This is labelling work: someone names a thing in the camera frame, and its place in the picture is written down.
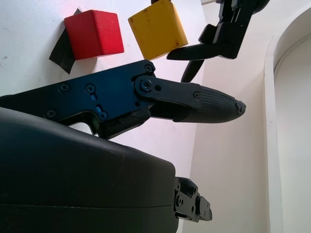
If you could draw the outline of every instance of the white arch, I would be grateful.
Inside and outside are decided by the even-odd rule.
[[[280,166],[276,129],[275,76],[278,65],[299,44],[311,37],[311,3],[297,11],[273,36],[265,58],[265,120],[268,158],[270,233],[283,233]]]

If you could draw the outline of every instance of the black tape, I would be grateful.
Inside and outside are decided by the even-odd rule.
[[[81,13],[81,11],[77,9],[74,14],[76,15],[79,13]],[[75,59],[66,29],[59,37],[49,59],[58,64],[65,72],[70,74]]]

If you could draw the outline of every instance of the wooden block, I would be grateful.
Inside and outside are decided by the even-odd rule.
[[[145,59],[155,59],[188,44],[170,0],[159,0],[128,21]]]
[[[64,23],[76,60],[124,52],[115,13],[89,10],[65,18]]]

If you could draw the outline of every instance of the screw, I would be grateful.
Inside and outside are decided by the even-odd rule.
[[[148,79],[145,79],[141,81],[140,87],[143,91],[151,91],[152,83]]]
[[[61,83],[59,85],[59,90],[64,91],[64,92],[69,91],[69,85],[67,83]]]
[[[95,86],[94,86],[94,85],[88,84],[88,85],[86,85],[85,90],[86,90],[86,92],[88,92],[89,94],[92,94],[92,93],[95,92],[96,89],[95,89]]]
[[[152,73],[152,66],[151,65],[145,65],[145,71],[147,73]]]
[[[181,198],[180,196],[178,196],[176,199],[176,205],[179,206],[180,204],[181,204]]]
[[[198,100],[199,99],[199,92],[194,92],[193,97]]]
[[[54,118],[54,117],[56,116],[56,111],[53,110],[53,109],[49,109],[49,110],[47,110],[47,112],[46,112],[46,116],[47,116],[48,118]]]
[[[105,120],[107,120],[108,115],[107,115],[107,113],[105,113],[105,112],[100,112],[100,113],[98,113],[97,117],[98,117],[98,119],[99,119],[100,121],[105,121]]]

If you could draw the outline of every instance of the white wall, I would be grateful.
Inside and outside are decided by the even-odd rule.
[[[189,43],[198,43],[206,25],[201,1],[173,0],[173,3]],[[1,0],[0,96],[142,60],[127,19],[148,5],[150,0]],[[95,9],[117,13],[125,52],[78,61],[68,75],[49,60],[49,55],[65,28],[63,19],[72,15],[77,7],[83,11]],[[179,82],[187,62],[162,57],[154,60],[154,65],[159,78]],[[202,78],[203,70],[195,82],[201,83]],[[177,176],[188,177],[195,129],[195,124],[150,119],[114,141],[168,160],[175,165]]]
[[[285,233],[311,232],[311,40],[276,75],[276,119]]]
[[[253,16],[236,60],[206,61],[203,85],[246,103],[243,117],[198,125],[190,178],[211,203],[213,220],[184,224],[185,233],[269,232],[267,161],[264,150],[263,67],[268,44],[309,0],[270,0]],[[218,22],[219,5],[203,6],[208,23]]]

